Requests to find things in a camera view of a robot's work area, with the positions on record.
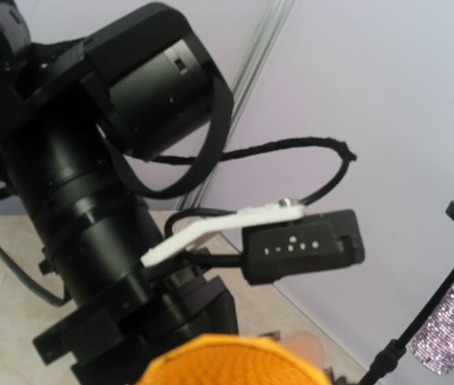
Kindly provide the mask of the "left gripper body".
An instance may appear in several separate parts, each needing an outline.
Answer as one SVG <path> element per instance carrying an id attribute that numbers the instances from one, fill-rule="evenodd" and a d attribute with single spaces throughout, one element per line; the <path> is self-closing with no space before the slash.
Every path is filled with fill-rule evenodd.
<path id="1" fill-rule="evenodd" d="M 202 334 L 237 334 L 232 294 L 220 278 L 195 277 L 147 297 L 126 278 L 34 338 L 49 365 L 72 354 L 80 384 L 133 384 L 156 357 Z"/>

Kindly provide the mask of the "orange microphone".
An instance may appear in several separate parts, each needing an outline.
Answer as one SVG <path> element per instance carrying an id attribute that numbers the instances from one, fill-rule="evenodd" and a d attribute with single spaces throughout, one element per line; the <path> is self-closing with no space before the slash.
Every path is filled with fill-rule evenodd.
<path id="1" fill-rule="evenodd" d="M 332 384 L 310 333 L 205 334 L 152 360 L 138 384 Z"/>

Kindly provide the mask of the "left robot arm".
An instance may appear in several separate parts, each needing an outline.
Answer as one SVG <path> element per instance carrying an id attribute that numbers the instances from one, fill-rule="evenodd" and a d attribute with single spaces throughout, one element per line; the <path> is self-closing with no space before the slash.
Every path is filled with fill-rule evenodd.
<path id="1" fill-rule="evenodd" d="M 73 355 L 81 384 L 133 384 L 201 334 L 236 334 L 234 300 L 201 263 L 150 266 L 163 241 L 147 199 L 194 190 L 222 157 L 233 96 L 178 10 L 151 2 L 87 37 L 40 44 L 0 1 L 0 201 L 17 196 L 57 297 L 2 249 L 18 279 L 76 310 L 34 338 L 45 364 Z"/>

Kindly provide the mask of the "black tripod microphone stand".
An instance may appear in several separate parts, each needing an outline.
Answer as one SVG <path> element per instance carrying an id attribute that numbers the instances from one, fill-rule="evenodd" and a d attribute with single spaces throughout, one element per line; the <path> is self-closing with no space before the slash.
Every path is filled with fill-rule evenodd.
<path id="1" fill-rule="evenodd" d="M 454 221 L 454 201 L 451 201 L 448 205 L 446 214 Z M 454 268 L 399 338 L 391 340 L 386 347 L 376 355 L 368 372 L 359 380 L 361 384 L 376 384 L 397 368 L 401 358 L 407 352 L 410 352 L 409 343 L 439 305 L 453 282 Z"/>

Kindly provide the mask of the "aluminium corner frame post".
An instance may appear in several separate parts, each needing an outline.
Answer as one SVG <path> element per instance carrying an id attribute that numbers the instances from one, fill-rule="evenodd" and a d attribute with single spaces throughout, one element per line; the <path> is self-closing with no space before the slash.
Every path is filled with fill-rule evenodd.
<path id="1" fill-rule="evenodd" d="M 271 1 L 251 38 L 249 49 L 233 81 L 233 113 L 225 148 L 244 113 L 258 78 L 285 26 L 295 1 Z"/>

